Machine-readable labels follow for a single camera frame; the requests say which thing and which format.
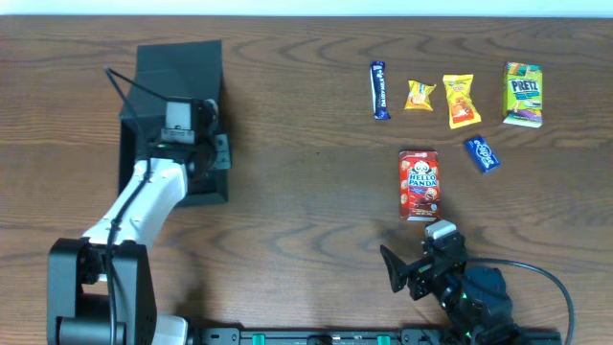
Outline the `black gift box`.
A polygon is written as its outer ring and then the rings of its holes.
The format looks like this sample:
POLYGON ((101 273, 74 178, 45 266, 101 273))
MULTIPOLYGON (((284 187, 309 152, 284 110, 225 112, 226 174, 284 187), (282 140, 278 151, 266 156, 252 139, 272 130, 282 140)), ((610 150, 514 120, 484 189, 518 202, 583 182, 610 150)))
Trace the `black gift box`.
MULTIPOLYGON (((153 160, 150 144, 160 134, 168 98, 213 99, 219 109, 222 88, 222 50, 219 40, 144 45, 137 49, 135 76, 129 78, 112 69, 107 76, 122 92, 120 118, 119 189, 133 174, 135 163, 153 160)), ((221 204, 228 201, 227 171, 210 172, 191 181, 180 207, 221 204)))

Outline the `red Hello Panda box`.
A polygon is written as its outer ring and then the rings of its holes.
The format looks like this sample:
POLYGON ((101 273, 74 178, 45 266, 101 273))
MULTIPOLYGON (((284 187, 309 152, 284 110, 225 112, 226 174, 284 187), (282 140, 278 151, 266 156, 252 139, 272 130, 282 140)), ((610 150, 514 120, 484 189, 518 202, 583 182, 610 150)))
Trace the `red Hello Panda box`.
POLYGON ((438 154, 405 150, 398 155, 399 214, 408 221, 433 221, 441 215, 438 154))

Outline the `long yellow orange snack packet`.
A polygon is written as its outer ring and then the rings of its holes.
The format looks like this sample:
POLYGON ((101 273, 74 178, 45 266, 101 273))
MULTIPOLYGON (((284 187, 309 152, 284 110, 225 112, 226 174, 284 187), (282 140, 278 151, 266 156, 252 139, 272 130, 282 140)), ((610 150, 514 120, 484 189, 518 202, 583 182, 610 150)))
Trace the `long yellow orange snack packet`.
POLYGON ((443 86, 449 109, 451 129, 465 127, 482 121, 471 98, 472 75, 444 75, 443 86))

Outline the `green Pretz snack box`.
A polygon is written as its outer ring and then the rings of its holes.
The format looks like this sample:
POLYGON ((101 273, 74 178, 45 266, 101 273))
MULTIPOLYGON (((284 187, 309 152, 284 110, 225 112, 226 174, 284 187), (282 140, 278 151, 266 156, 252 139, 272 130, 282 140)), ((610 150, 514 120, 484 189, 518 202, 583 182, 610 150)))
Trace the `green Pretz snack box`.
POLYGON ((503 123, 539 128, 543 124, 540 66, 507 62, 503 74, 503 123))

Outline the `blue Dairy Milk chocolate bar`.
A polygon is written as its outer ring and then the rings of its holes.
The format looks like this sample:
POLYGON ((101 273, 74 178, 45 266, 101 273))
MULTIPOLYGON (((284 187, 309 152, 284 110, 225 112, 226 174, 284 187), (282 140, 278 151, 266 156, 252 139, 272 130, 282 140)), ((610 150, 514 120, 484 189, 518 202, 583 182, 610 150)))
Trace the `blue Dairy Milk chocolate bar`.
POLYGON ((385 62, 373 61, 370 65, 370 76, 374 118, 381 121, 390 120, 391 115, 387 108, 385 62))

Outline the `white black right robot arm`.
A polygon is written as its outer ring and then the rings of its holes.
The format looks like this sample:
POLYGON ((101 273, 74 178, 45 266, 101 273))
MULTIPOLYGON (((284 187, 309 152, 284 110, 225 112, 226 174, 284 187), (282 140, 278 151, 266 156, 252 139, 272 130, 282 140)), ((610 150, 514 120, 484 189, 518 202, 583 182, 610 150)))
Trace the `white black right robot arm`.
POLYGON ((451 337, 462 344, 525 344, 512 318, 512 301, 501 271, 469 268, 465 237, 457 232, 422 243, 423 257, 404 262, 379 247, 393 292, 409 290, 415 301, 432 295, 452 323, 451 337))

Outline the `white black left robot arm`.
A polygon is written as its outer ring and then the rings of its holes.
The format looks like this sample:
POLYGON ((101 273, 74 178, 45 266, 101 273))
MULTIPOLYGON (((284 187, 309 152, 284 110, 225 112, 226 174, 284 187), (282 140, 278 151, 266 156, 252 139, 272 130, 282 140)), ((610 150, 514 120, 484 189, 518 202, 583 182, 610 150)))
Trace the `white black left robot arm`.
POLYGON ((48 343, 197 343, 185 318, 158 312, 148 256, 175 207, 227 201, 230 167, 216 101, 167 99, 158 136, 107 213, 49 251, 48 343))

